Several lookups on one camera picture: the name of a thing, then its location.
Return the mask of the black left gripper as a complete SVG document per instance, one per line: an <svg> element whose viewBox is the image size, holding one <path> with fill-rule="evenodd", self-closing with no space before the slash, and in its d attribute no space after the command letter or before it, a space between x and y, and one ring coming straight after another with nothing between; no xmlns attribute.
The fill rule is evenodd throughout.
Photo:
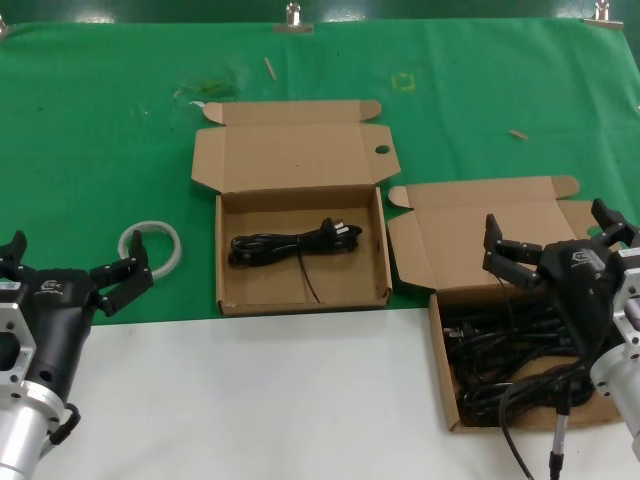
<svg viewBox="0 0 640 480"><path fill-rule="evenodd" d="M96 306L112 317L153 286L147 251L141 232L134 231L129 257L88 273L79 269L23 268L26 248L26 236L18 230L0 251L1 278L25 286L19 305L36 343L26 379L66 401Z"/></svg>

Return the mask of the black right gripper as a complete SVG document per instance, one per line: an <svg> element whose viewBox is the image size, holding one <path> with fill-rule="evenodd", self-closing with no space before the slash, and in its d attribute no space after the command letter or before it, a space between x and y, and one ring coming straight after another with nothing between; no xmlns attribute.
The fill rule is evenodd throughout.
<svg viewBox="0 0 640 480"><path fill-rule="evenodd" d="M591 214L601 229L592 240L559 241L544 249L504 239L496 218L488 214L483 269L517 288L535 288L542 280L578 355L596 361L626 341L614 322L614 300L631 264L623 258L625 249L608 247L638 248L639 228L601 198L593 200Z"/></svg>

